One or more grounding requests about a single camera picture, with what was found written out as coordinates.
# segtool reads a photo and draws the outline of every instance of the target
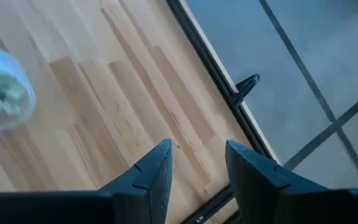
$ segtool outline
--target light wood flooring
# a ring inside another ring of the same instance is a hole
[[[179,223],[228,184],[225,141],[248,144],[164,0],[0,0],[0,48],[37,95],[0,133],[0,192],[98,189],[172,138]]]

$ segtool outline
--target plastic container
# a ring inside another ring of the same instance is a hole
[[[21,102],[21,114],[9,116],[5,112],[0,112],[0,131],[15,128],[27,121],[34,113],[37,100],[34,89],[32,88],[23,66],[12,55],[0,49],[0,71],[5,72],[17,79],[26,89],[26,94]]]

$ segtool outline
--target black metal bracket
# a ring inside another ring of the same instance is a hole
[[[248,93],[255,87],[255,85],[259,82],[259,75],[255,74],[251,77],[246,78],[242,82],[236,84],[238,93],[235,93],[231,99],[231,105],[238,107],[244,101],[244,98],[248,95]]]

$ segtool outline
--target black metal frame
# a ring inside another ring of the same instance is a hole
[[[185,10],[183,9],[183,6],[178,0],[167,0],[167,2],[179,24],[181,25],[183,31],[185,32],[187,38],[192,44],[193,48],[196,50],[197,55],[199,56],[208,73],[214,80],[215,85],[221,92],[225,102],[232,111],[241,129],[246,134],[253,150],[271,159],[272,155],[269,153],[269,150],[267,149],[264,140],[259,136],[258,131],[256,130],[254,124],[248,117],[245,110],[241,106],[239,106],[239,101],[235,100],[236,97],[239,96],[238,93],[235,93],[231,88],[230,84],[227,82],[219,65],[216,63],[211,52],[208,50],[207,46],[203,42],[196,27],[193,25],[192,21],[187,16]],[[251,79],[259,79],[259,76],[254,75],[251,77]],[[244,87],[244,85],[243,83],[239,83],[237,87]],[[212,197],[210,200],[200,206],[197,211],[192,213],[188,218],[182,221],[182,223],[204,223],[207,219],[212,217],[220,208],[225,206],[225,204],[227,204],[231,199],[233,199],[233,197],[234,196],[232,190],[230,189],[230,185],[225,186],[225,188],[223,188],[214,197]],[[237,211],[228,220],[226,220],[225,223],[238,223],[239,221],[239,212]]]

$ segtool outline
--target grey floor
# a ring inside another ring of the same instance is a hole
[[[281,163],[331,123],[258,0],[187,0],[231,78],[258,73],[246,103]],[[336,118],[358,101],[358,0],[267,0]],[[358,113],[343,126],[358,155]],[[358,187],[337,134],[295,172],[329,188]]]

